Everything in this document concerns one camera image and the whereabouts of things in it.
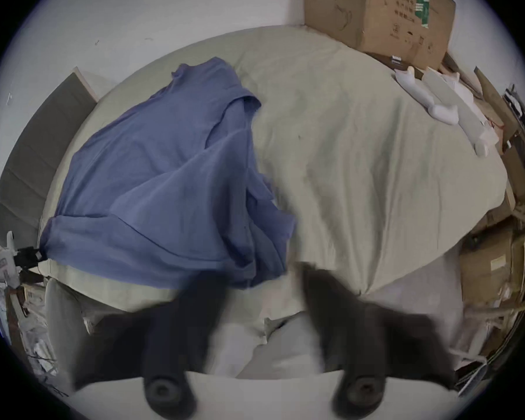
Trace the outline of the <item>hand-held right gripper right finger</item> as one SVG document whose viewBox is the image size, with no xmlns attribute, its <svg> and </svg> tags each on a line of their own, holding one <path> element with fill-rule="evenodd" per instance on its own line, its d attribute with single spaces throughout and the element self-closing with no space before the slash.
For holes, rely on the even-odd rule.
<svg viewBox="0 0 525 420">
<path fill-rule="evenodd" d="M 324 370 L 343 371 L 331 399 L 337 416 L 362 419 L 373 413 L 389 377 L 455 388 L 451 355 L 431 317 L 363 300 L 313 263 L 294 266 Z"/>
</svg>

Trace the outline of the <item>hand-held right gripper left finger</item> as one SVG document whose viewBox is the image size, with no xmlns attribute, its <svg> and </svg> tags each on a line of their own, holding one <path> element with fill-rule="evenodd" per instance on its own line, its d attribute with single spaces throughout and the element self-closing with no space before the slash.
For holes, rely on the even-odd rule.
<svg viewBox="0 0 525 420">
<path fill-rule="evenodd" d="M 223 273 L 199 273 L 171 301 L 104 316 L 78 346 L 74 389 L 141 377 L 155 413 L 191 418 L 197 403 L 186 373 L 203 372 L 228 289 Z"/>
</svg>

